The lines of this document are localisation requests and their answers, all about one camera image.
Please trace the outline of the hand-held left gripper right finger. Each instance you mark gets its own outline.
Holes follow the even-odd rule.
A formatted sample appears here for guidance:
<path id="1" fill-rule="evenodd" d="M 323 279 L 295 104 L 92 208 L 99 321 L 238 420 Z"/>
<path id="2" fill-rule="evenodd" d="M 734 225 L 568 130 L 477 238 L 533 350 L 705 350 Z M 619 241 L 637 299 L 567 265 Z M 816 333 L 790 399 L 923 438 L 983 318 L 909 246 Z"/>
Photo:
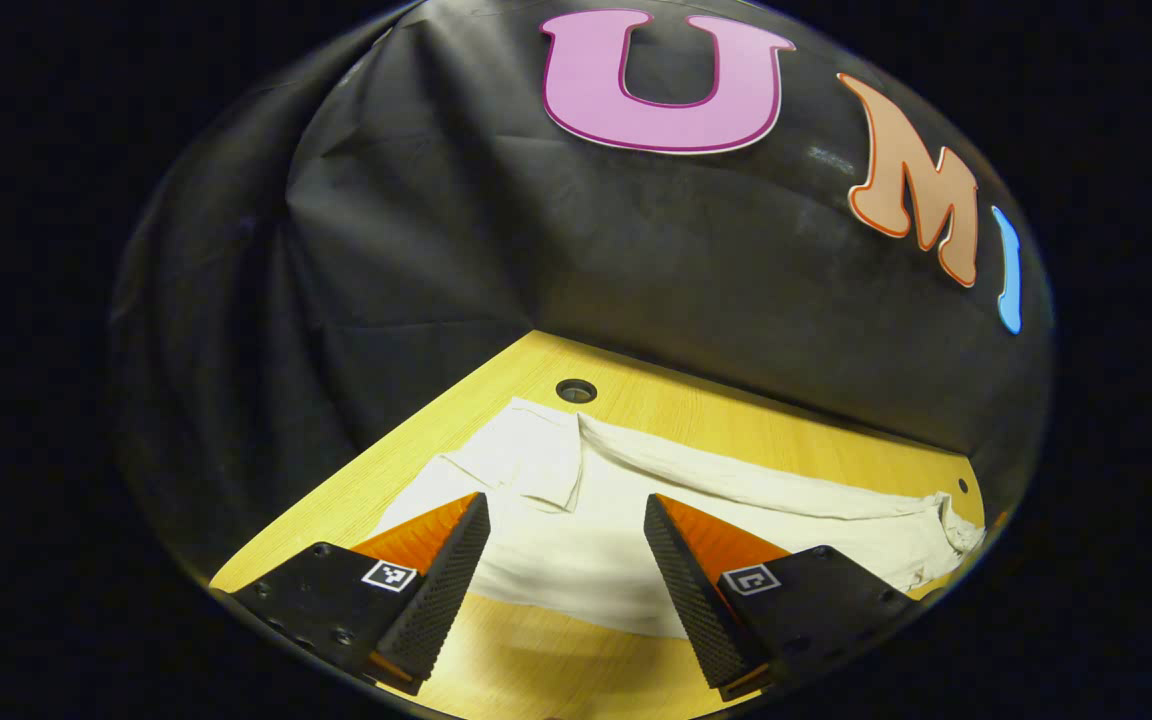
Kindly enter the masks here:
<path id="1" fill-rule="evenodd" d="M 790 552 L 675 498 L 649 495 L 643 530 L 705 682 L 726 702 L 823 679 L 918 609 L 828 544 Z"/>

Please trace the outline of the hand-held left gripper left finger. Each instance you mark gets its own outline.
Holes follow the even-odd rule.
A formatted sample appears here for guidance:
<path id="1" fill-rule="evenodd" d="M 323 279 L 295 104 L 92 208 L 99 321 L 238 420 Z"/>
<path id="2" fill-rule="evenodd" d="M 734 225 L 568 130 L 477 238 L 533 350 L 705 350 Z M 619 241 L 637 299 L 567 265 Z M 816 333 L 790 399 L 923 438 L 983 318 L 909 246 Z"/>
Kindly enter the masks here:
<path id="1" fill-rule="evenodd" d="M 467 493 L 366 541 L 312 541 L 237 583 L 212 584 L 260 632 L 357 682 L 419 694 L 492 533 Z"/>

